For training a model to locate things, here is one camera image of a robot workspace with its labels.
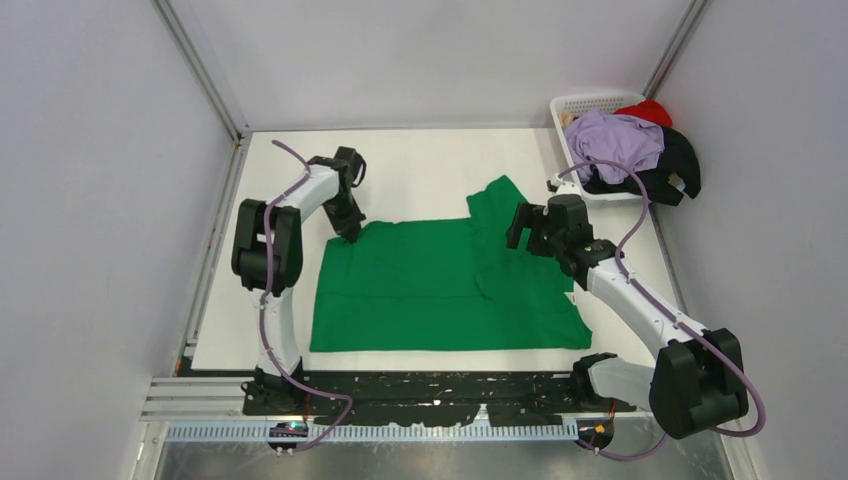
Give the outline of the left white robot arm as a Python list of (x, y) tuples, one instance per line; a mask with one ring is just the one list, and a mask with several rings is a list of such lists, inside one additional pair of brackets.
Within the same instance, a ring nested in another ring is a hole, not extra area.
[(295, 340), (293, 290), (304, 265), (305, 220), (324, 211), (337, 236), (357, 242), (366, 220), (354, 198), (365, 178), (367, 163), (355, 149), (340, 147), (332, 157), (305, 159), (280, 140), (271, 144), (303, 167), (297, 180), (270, 201), (246, 199), (237, 212), (231, 269), (241, 286), (257, 297), (261, 353), (254, 383), (268, 390), (268, 400), (280, 412), (293, 414), (307, 394), (347, 399), (306, 385), (302, 354)]

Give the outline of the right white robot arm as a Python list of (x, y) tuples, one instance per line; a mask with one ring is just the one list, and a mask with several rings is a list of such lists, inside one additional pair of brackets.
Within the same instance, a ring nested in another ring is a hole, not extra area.
[(607, 305), (651, 353), (651, 367), (612, 353), (573, 365), (571, 397), (584, 410), (608, 399), (653, 414), (662, 430), (683, 439), (745, 417), (754, 396), (741, 345), (727, 329), (709, 330), (661, 298), (626, 263), (619, 245), (595, 236), (587, 206), (574, 194), (544, 205), (518, 204), (506, 245), (557, 261), (560, 270)]

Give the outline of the green t shirt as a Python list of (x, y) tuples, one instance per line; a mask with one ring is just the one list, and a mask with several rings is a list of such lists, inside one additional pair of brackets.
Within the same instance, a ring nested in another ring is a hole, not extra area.
[(557, 262), (506, 245), (523, 194), (502, 176), (465, 218), (373, 221), (327, 242), (310, 348), (360, 351), (582, 350), (593, 334)]

